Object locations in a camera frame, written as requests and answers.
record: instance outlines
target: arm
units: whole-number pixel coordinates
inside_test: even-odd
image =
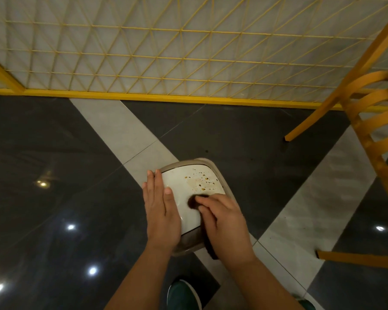
[[[196,197],[202,206],[207,235],[219,259],[253,310],[302,310],[254,254],[246,220],[236,202],[226,195]]]
[[[180,241],[181,219],[171,188],[164,189],[160,171],[148,171],[142,184],[148,242],[105,310],[158,309],[171,252]]]

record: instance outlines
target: finger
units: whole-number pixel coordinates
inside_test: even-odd
[[[215,193],[214,195],[211,195],[209,198],[220,201],[224,206],[226,206],[229,209],[240,209],[237,202],[235,202],[232,198],[222,193]]]
[[[164,189],[164,205],[166,207],[166,214],[178,214],[177,204],[175,203],[174,194],[170,187]]]
[[[147,171],[146,187],[148,190],[148,204],[154,203],[154,174],[151,170]]]
[[[148,189],[146,182],[142,183],[142,197],[144,198],[145,213],[148,213]]]
[[[199,204],[205,205],[207,208],[209,208],[217,219],[224,214],[224,211],[227,210],[227,208],[220,201],[212,198],[195,196],[195,200]]]
[[[211,238],[216,234],[217,231],[217,221],[214,215],[211,213],[210,209],[207,207],[204,207],[203,205],[200,205],[198,207],[198,211],[203,216],[204,225],[206,226],[206,231],[208,237],[211,236]]]
[[[154,180],[154,200],[155,205],[164,206],[163,195],[164,195],[164,182],[163,176],[159,169],[155,171],[155,180]]]

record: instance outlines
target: right hand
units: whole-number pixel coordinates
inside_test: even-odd
[[[208,238],[225,267],[231,271],[255,261],[257,258],[239,205],[219,193],[195,199],[201,204],[198,210],[203,215]]]

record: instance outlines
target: yellow baseboard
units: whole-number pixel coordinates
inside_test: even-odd
[[[178,95],[152,95],[140,93],[99,93],[91,91],[64,91],[64,90],[40,90],[26,89],[22,93],[15,93],[11,89],[0,89],[0,95],[18,95],[34,97],[63,97],[83,99],[113,99],[113,100],[135,100],[135,101],[157,101],[157,102],[181,102],[201,104],[223,104],[223,105],[247,105],[254,107],[282,107],[291,109],[317,109],[320,102],[302,101],[278,101],[258,99],[237,99],[217,97],[197,97]],[[335,105],[333,110],[342,111],[340,104]],[[374,106],[367,109],[368,112],[383,112],[388,110],[387,106]]]

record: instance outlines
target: left hand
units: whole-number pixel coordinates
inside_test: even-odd
[[[181,238],[181,219],[171,188],[164,189],[161,172],[147,172],[147,182],[142,184],[148,222],[147,247],[171,254]]]

